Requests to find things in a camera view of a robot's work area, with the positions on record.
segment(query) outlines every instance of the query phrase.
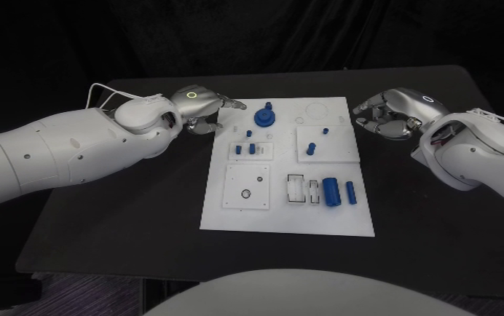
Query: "white cable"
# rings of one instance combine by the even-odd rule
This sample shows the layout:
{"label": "white cable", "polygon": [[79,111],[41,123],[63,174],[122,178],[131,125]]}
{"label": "white cable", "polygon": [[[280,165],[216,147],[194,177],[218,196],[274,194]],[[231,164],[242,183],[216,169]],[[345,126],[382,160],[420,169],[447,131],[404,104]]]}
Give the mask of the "white cable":
{"label": "white cable", "polygon": [[[129,99],[142,99],[141,96],[128,94],[128,92],[121,92],[119,90],[115,90],[114,88],[106,87],[106,86],[105,86],[103,84],[101,84],[101,83],[93,83],[93,84],[90,85],[89,92],[88,92],[88,94],[86,94],[86,108],[89,108],[89,101],[90,101],[92,88],[93,88],[96,85],[98,85],[99,87],[102,87],[102,88],[111,90],[111,91],[114,92],[114,94],[115,94],[115,93],[116,93],[116,94],[121,94],[122,96],[125,96],[125,97],[129,98]],[[102,106],[103,106],[105,103],[108,102],[108,99],[112,97],[112,95],[106,98],[106,100],[105,100]]]}

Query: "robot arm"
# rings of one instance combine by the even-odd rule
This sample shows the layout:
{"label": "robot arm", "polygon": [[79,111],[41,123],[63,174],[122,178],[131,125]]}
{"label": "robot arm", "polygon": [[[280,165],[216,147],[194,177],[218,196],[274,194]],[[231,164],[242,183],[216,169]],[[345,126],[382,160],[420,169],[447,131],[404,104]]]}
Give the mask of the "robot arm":
{"label": "robot arm", "polygon": [[122,95],[132,99],[109,113],[69,111],[0,134],[0,202],[102,178],[161,154],[183,124],[193,134],[210,133],[222,126],[205,118],[220,107],[246,108],[199,86],[170,100]]}
{"label": "robot arm", "polygon": [[423,133],[411,157],[454,189],[467,191],[480,183],[504,196],[504,118],[475,108],[462,114],[414,90],[386,90],[353,109],[372,108],[372,121],[356,124],[391,140]]}

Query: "black table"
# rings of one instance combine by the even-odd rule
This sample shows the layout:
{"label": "black table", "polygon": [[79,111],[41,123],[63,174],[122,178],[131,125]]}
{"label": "black table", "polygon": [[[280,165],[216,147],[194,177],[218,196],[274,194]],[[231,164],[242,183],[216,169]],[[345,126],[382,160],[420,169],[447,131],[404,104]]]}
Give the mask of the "black table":
{"label": "black table", "polygon": [[[353,107],[410,87],[450,111],[489,109],[457,66],[294,74],[119,79],[135,95],[199,84],[232,98],[345,96]],[[199,230],[213,135],[183,131],[154,159],[56,189],[17,260],[23,272],[75,272],[206,281],[254,269],[345,272],[407,288],[504,296],[504,199],[462,192],[410,159],[414,140],[355,128],[375,237]]]}

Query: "blue cylinder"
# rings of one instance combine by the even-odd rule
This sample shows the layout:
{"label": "blue cylinder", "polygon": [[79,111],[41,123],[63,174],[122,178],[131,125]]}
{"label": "blue cylinder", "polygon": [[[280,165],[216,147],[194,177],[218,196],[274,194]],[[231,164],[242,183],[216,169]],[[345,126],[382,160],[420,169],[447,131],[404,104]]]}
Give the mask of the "blue cylinder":
{"label": "blue cylinder", "polygon": [[346,181],[346,192],[348,192],[349,204],[355,205],[356,204],[356,199],[355,199],[353,183],[350,181]]}
{"label": "blue cylinder", "polygon": [[254,122],[259,127],[268,127],[274,123],[274,112],[267,108],[259,109],[254,115]]}
{"label": "blue cylinder", "polygon": [[340,205],[340,196],[339,196],[336,178],[324,178],[322,180],[322,185],[323,185],[323,193],[324,193],[324,204],[329,207]]}
{"label": "blue cylinder", "polygon": [[309,154],[309,156],[313,156],[314,146],[316,146],[314,143],[309,143],[309,145],[307,145],[306,153]]}

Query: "black backdrop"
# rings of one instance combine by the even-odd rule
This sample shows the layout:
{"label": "black backdrop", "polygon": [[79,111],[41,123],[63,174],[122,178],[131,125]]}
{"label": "black backdrop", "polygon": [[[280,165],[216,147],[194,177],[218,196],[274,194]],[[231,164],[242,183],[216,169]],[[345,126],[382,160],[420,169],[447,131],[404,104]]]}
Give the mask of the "black backdrop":
{"label": "black backdrop", "polygon": [[[114,78],[443,64],[467,68],[504,113],[502,0],[0,2],[0,132],[82,108],[90,82]],[[4,299],[23,294],[12,263],[46,196],[0,205]]]}

